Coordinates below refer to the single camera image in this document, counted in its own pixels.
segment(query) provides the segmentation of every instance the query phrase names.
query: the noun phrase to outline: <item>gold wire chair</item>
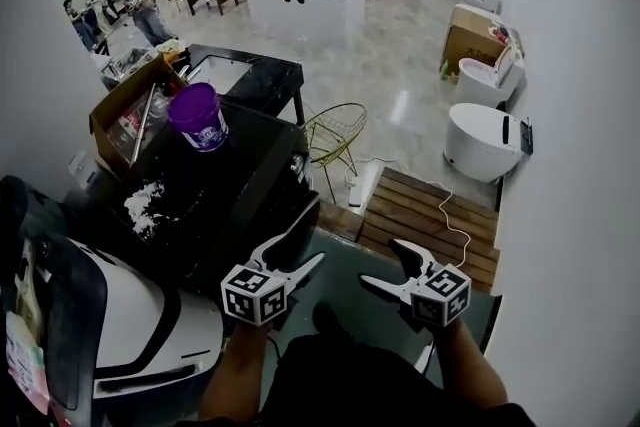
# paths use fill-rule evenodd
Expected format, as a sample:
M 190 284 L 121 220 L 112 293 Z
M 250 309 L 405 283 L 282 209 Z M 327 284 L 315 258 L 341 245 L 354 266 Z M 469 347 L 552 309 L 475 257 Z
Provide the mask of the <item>gold wire chair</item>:
M 340 159 L 358 176 L 349 145 L 362 132 L 366 123 L 367 110 L 363 105 L 343 103 L 316 114 L 302 127 L 309 146 L 311 165 L 324 169 L 334 203 L 336 203 L 336 196 L 331 187 L 327 166 L 334 160 Z M 350 162 L 342 157 L 345 151 Z

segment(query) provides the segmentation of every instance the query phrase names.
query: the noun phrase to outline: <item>white powder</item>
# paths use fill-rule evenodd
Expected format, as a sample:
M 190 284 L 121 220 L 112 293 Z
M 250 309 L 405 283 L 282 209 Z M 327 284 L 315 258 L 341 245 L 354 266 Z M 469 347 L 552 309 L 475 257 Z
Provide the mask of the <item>white powder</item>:
M 134 223 L 133 231 L 138 235 L 151 235 L 156 227 L 154 219 L 163 217 L 160 214 L 151 215 L 147 213 L 147 207 L 151 200 L 159 198 L 163 192 L 164 185 L 153 182 L 134 193 L 124 202 L 124 206 L 129 210 L 129 217 Z

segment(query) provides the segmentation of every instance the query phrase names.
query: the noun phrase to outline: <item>white bathtub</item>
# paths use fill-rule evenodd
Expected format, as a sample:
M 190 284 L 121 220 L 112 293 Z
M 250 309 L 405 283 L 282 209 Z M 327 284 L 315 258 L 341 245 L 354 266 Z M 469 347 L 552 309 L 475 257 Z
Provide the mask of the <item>white bathtub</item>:
M 254 23 L 287 40 L 351 41 L 364 24 L 364 0 L 248 0 L 248 3 Z

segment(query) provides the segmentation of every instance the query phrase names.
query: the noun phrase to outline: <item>smart toilet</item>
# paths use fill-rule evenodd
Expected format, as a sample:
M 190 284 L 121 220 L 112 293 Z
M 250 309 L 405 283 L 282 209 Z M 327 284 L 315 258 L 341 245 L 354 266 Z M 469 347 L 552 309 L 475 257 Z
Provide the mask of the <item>smart toilet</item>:
M 484 105 L 451 107 L 444 157 L 462 174 L 493 182 L 532 151 L 531 127 L 526 123 Z
M 505 47 L 493 67 L 475 59 L 461 59 L 454 103 L 497 107 L 509 99 L 523 76 L 524 60 L 513 44 Z

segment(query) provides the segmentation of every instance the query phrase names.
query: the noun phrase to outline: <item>tile floor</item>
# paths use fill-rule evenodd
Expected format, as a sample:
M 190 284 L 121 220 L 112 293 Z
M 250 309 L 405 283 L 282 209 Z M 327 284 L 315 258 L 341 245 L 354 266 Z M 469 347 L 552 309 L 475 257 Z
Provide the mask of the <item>tile floor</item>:
M 224 5 L 224 16 L 202 3 L 191 16 L 186 5 L 158 0 L 171 28 L 188 43 L 234 48 L 300 62 L 305 84 L 302 98 L 307 119 L 343 102 L 358 102 L 367 109 L 367 124 L 351 146 L 355 159 L 382 157 L 394 162 L 359 163 L 365 198 L 385 165 L 424 181 L 439 181 L 456 194 L 492 207 L 496 189 L 471 180 L 443 159 L 447 113 L 454 86 L 441 81 L 440 57 L 456 0 L 366 0 L 363 33 L 348 47 L 336 43 L 311 47 L 304 42 L 280 41 L 251 23 L 246 2 Z M 131 22 L 119 22 L 109 37 L 111 55 L 118 56 L 146 40 Z M 293 105 L 282 112 L 294 121 Z M 338 204 L 346 207 L 349 189 L 345 166 L 328 167 Z M 314 170 L 314 187 L 330 200 L 324 172 Z M 361 212 L 364 208 L 353 209 Z

